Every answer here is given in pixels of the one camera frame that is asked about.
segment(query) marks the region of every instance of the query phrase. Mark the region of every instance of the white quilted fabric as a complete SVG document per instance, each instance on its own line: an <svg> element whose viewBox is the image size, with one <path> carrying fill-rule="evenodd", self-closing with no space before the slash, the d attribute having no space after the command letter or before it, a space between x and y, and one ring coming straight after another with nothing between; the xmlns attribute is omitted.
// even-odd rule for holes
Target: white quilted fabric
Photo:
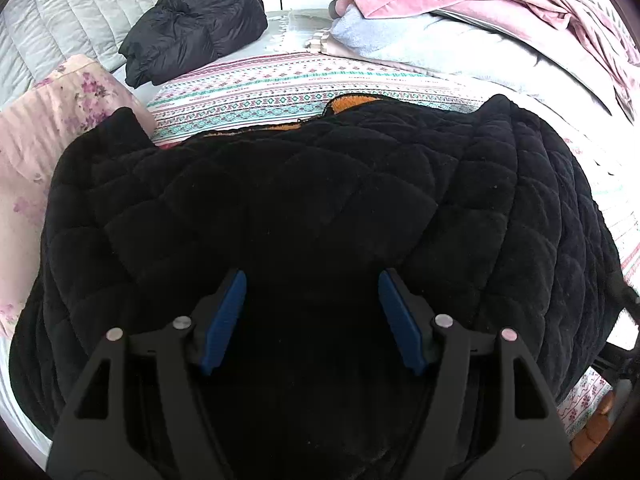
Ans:
<svg viewBox="0 0 640 480"><path fill-rule="evenodd" d="M9 0L0 14L0 108L73 54L116 70L129 29L157 0Z"/></svg>

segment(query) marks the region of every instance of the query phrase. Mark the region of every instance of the folded black down jacket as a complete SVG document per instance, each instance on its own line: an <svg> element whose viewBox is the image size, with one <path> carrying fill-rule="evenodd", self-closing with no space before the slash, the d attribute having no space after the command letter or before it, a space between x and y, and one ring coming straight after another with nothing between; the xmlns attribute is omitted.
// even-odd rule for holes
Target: folded black down jacket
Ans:
<svg viewBox="0 0 640 480"><path fill-rule="evenodd" d="M127 84L154 85L195 70L260 38L262 0L158 0L127 34Z"/></svg>
<svg viewBox="0 0 640 480"><path fill-rule="evenodd" d="M436 313L514 327L561 398L620 306L620 261L562 139L504 96L470 114L370 102L291 131L156 148L128 108L75 140L10 353L52 435L108 329L164 326L246 271L204 403L239 479L387 478L427 399L378 303L395 267Z"/></svg>

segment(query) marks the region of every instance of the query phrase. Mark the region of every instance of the black puffer jacket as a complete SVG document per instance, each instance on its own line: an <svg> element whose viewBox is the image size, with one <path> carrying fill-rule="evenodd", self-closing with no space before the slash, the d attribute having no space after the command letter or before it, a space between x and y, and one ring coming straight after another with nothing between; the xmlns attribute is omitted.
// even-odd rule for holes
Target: black puffer jacket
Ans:
<svg viewBox="0 0 640 480"><path fill-rule="evenodd" d="M262 0L158 0L127 34L127 84L154 85L195 70L260 38Z"/></svg>
<svg viewBox="0 0 640 480"><path fill-rule="evenodd" d="M123 108L52 180L10 354L23 410L51 435L108 329L189 314L233 266L248 295L203 398L239 479L386 478L428 390L378 303L385 267L437 313L517 329L558 398L620 311L618 252L584 173L504 96L470 114L370 102L170 150Z"/></svg>

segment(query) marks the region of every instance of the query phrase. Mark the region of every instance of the silver pin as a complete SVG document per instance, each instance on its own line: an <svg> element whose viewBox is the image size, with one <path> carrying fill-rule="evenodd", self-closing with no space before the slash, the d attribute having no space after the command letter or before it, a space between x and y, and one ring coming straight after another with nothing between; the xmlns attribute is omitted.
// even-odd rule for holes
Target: silver pin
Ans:
<svg viewBox="0 0 640 480"><path fill-rule="evenodd" d="M174 319L174 328L176 330L185 330L191 326L191 318L189 316L178 316Z"/></svg>
<svg viewBox="0 0 640 480"><path fill-rule="evenodd" d="M449 314L438 314L436 316L436 325L440 328L451 328L453 326L453 318Z"/></svg>
<svg viewBox="0 0 640 480"><path fill-rule="evenodd" d="M107 339L109 341L117 341L118 339L121 339L123 335L124 332L121 328L114 327L107 332Z"/></svg>
<svg viewBox="0 0 640 480"><path fill-rule="evenodd" d="M518 338L518 333L513 328L503 328L500 332L502 339L513 343Z"/></svg>

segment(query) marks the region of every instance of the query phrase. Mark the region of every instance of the pillow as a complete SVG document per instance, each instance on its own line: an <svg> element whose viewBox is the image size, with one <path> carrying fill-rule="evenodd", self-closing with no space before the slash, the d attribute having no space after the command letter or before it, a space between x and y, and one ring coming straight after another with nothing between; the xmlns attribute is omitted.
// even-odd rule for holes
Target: pillow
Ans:
<svg viewBox="0 0 640 480"><path fill-rule="evenodd" d="M53 170L65 148L121 107L156 120L97 61L73 56L0 112L0 335L11 336L40 263Z"/></svg>

